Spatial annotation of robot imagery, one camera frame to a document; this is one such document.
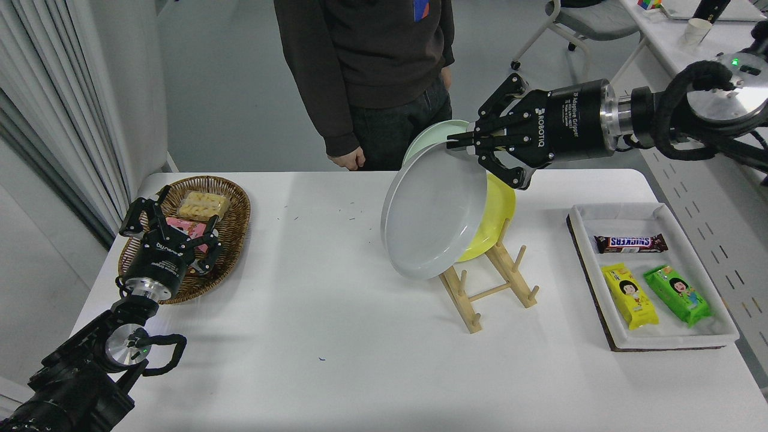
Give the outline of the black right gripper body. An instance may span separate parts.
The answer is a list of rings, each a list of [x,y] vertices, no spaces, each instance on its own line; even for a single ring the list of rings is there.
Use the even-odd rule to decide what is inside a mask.
[[[519,102],[529,119],[520,134],[529,142],[519,145],[519,159],[529,167],[551,162],[587,160],[607,156],[601,110],[607,80],[572,85],[552,91],[530,91]]]

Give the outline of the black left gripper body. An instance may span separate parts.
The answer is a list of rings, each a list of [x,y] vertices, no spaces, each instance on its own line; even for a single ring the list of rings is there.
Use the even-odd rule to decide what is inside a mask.
[[[126,285],[140,279],[152,280],[165,288],[179,288],[194,260],[190,238],[183,233],[146,233],[136,257],[123,276]]]

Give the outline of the person's right hand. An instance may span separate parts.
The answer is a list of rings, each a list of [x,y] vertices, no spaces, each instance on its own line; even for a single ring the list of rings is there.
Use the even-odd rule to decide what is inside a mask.
[[[341,156],[327,155],[327,158],[341,169],[360,170],[365,166],[365,154],[361,147]]]

